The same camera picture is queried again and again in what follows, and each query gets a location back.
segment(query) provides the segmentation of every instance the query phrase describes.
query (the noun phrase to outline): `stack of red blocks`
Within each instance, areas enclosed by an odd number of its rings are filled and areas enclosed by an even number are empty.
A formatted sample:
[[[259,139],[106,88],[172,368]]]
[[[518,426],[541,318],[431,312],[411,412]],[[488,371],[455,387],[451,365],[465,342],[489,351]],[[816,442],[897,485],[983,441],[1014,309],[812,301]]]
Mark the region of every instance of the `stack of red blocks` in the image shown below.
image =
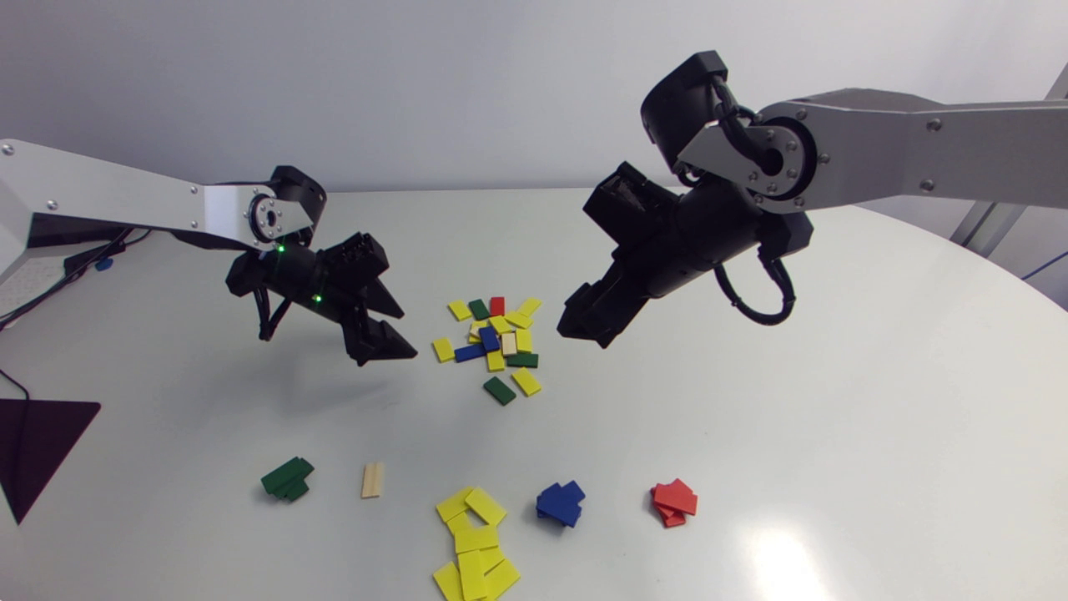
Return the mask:
[[[670,485],[657,485],[649,492],[665,528],[681,526],[687,516],[697,515],[697,495],[678,478]]]

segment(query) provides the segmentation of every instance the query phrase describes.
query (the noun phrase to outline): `pile of colored blocks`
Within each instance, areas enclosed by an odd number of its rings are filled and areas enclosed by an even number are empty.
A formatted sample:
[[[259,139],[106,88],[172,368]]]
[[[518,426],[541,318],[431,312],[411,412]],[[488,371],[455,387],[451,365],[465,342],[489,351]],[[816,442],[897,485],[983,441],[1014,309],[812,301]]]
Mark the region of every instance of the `pile of colored blocks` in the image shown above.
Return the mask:
[[[678,478],[670,485],[657,485],[649,492],[665,528],[681,526],[687,516],[697,515],[697,495]]]
[[[456,361],[468,362],[477,358],[486,358],[486,368],[492,373],[504,371],[507,367],[519,368],[512,375],[512,380],[531,397],[541,391],[541,384],[530,373],[536,369],[538,357],[534,353],[531,343],[530,328],[534,325],[532,316],[541,306],[537,298],[528,298],[515,312],[506,312],[504,297],[493,296],[489,299],[489,307],[481,298],[465,303],[453,300],[449,304],[456,321],[464,322],[473,319],[467,333],[467,347],[453,349],[447,338],[434,342],[434,352],[439,363]],[[498,377],[490,378],[483,389],[493,396],[502,406],[516,398],[516,394]]]
[[[308,492],[308,485],[304,478],[315,471],[315,468],[300,457],[295,457],[282,464],[270,474],[260,479],[263,483],[267,494],[276,499],[287,499],[290,502],[297,501]]]
[[[582,492],[575,480],[560,486],[560,483],[541,491],[537,496],[537,517],[552,518],[565,526],[575,527],[582,516],[582,508],[579,502],[586,499],[586,493]]]
[[[507,511],[486,491],[471,487],[439,503],[437,509],[453,534],[456,551],[456,563],[434,572],[441,594],[446,601],[499,599],[519,581],[519,571],[504,556],[497,537],[497,525]],[[469,512],[485,525],[472,523]]]

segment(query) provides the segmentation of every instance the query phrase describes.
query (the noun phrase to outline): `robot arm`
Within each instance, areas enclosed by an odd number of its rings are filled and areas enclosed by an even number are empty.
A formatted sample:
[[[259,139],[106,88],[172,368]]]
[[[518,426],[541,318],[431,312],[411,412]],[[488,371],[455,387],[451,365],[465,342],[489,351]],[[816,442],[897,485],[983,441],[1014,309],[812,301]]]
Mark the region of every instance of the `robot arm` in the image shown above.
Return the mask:
[[[370,235],[327,250],[309,248],[326,192],[293,167],[263,183],[200,185],[18,140],[0,140],[0,282],[27,250],[79,228],[125,225],[166,230],[209,249],[242,250],[226,284],[253,292],[260,338],[270,341],[294,303],[341,325],[359,365],[409,359],[415,350],[367,312],[404,316],[378,279],[389,262]],[[283,296],[270,313],[267,291]]]
[[[726,79],[719,54],[701,52],[646,96],[649,139],[692,189],[677,195],[627,163],[597,187],[584,210],[618,247],[568,298],[563,336],[608,347],[649,298],[708,270],[747,317],[782,322],[795,296],[781,258],[807,246],[812,208],[902,194],[1068,207],[1068,100],[941,105],[854,89],[754,113]],[[783,292],[776,315],[750,310],[723,267],[754,244]]]

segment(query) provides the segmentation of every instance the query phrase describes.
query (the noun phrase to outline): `round table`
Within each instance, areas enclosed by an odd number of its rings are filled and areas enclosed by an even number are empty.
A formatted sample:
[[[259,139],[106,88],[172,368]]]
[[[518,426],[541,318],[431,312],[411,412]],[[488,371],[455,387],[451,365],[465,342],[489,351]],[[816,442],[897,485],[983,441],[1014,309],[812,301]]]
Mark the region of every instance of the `round table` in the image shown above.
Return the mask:
[[[370,231],[407,312],[411,361],[358,368],[340,328],[289,312],[256,339],[232,252],[157,233],[0,335],[36,398],[104,409],[21,526],[0,582],[50,600],[437,599],[455,559],[434,506],[483,487],[522,573],[503,599],[1063,599],[1068,319],[1000,267],[857,207],[811,213],[785,259],[798,303],[745,320],[704,276],[608,349],[561,338],[563,300],[608,267],[588,190],[335,193],[316,246]],[[756,309],[754,252],[728,264]],[[534,296],[544,391],[499,406],[445,304]],[[292,505],[261,476],[315,472]],[[384,463],[380,499],[363,465]],[[649,488],[697,516],[664,529]],[[575,529],[538,520],[553,483]]]

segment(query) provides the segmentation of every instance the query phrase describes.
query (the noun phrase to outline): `green block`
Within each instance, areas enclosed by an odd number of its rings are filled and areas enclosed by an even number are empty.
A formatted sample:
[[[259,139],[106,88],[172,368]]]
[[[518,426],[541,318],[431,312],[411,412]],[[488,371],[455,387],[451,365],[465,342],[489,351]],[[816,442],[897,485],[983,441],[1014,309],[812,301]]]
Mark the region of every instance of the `green block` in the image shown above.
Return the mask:
[[[307,483],[304,483],[303,480],[294,480],[294,483],[289,485],[289,488],[286,489],[285,494],[280,496],[279,499],[287,499],[292,503],[303,496],[303,494],[307,492],[308,492]]]
[[[477,300],[472,300],[468,303],[468,309],[471,310],[471,315],[474,316],[476,320],[488,320],[489,310],[486,309],[486,304],[482,302],[482,298]]]
[[[497,402],[502,406],[511,404],[512,400],[516,398],[515,392],[513,392],[512,389],[508,389],[508,385],[496,376],[487,380],[482,388],[485,389],[487,393],[492,395],[493,398],[497,399]]]
[[[508,367],[537,367],[537,353],[519,353],[508,358]]]
[[[261,478],[260,481],[263,483],[264,490],[267,491],[268,494],[281,496],[276,493],[285,488],[293,480],[304,479],[314,470],[315,468],[313,468],[311,463],[308,463],[299,457],[295,457],[283,463],[278,470],[274,470],[270,474]]]

